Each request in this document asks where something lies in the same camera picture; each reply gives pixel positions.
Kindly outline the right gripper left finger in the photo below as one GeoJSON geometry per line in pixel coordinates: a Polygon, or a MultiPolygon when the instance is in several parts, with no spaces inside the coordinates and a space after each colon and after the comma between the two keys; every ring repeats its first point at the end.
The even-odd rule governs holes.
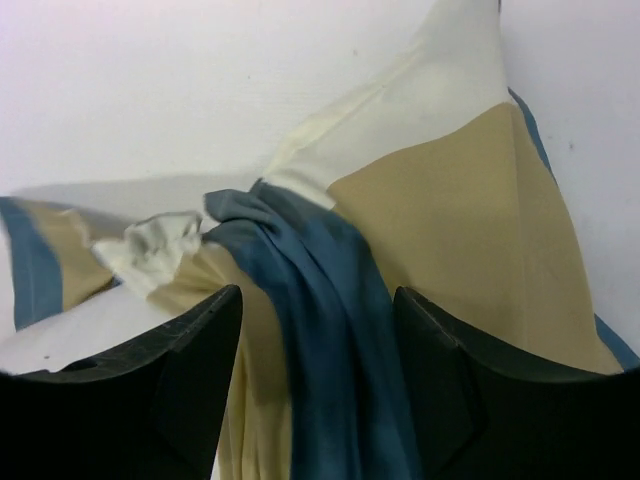
{"type": "Polygon", "coordinates": [[[207,479],[242,320],[230,285],[56,373],[1,377],[5,479],[207,479]]]}

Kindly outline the blue beige white pillowcase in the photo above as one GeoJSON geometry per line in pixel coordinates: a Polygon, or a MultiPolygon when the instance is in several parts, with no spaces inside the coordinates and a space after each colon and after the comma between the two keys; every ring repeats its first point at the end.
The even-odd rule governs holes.
{"type": "Polygon", "coordinates": [[[639,373],[594,312],[536,121],[507,85],[500,9],[437,2],[405,55],[201,210],[131,222],[3,197],[1,377],[59,372],[234,285],[207,479],[428,479],[398,289],[541,358],[639,373]]]}

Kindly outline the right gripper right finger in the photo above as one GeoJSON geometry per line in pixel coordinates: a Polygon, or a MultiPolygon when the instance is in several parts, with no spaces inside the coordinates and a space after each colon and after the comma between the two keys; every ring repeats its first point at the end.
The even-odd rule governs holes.
{"type": "Polygon", "coordinates": [[[639,373],[516,348],[400,288],[394,321],[428,479],[635,479],[639,373]]]}

